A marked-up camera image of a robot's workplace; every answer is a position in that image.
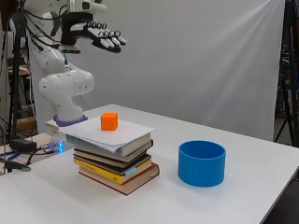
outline stack of books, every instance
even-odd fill
[[[115,152],[67,135],[74,144],[79,173],[122,194],[128,195],[159,175],[159,166],[147,152],[153,146],[150,133],[119,147]]]

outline blue bowl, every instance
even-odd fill
[[[226,150],[207,141],[186,142],[179,147],[178,176],[187,184],[208,188],[224,179]]]

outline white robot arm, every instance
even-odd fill
[[[56,107],[54,119],[59,126],[87,119],[72,97],[94,87],[92,74],[68,63],[65,57],[67,53],[80,53],[77,39],[90,38],[94,46],[113,53],[120,53],[121,46],[126,45],[120,31],[110,31],[106,24],[93,21],[93,14],[107,9],[101,3],[102,0],[19,0],[19,11],[31,39],[30,50],[47,74],[40,80],[39,90]],[[15,30],[17,20],[12,18],[10,26]],[[57,41],[54,37],[59,27],[62,38]]]

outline white wall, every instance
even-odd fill
[[[112,54],[79,41],[82,53],[70,61],[96,82],[77,99],[83,108],[113,103],[272,139],[284,1],[104,4],[95,19],[120,29],[128,45]],[[43,129],[53,111],[37,103]]]

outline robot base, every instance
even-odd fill
[[[87,120],[88,118],[85,115],[83,115],[83,117],[80,119],[71,120],[71,121],[63,121],[63,120],[59,120],[58,116],[55,115],[53,119],[56,121],[56,124],[59,127],[66,127],[66,126],[70,126],[73,124],[81,123],[82,121]]]

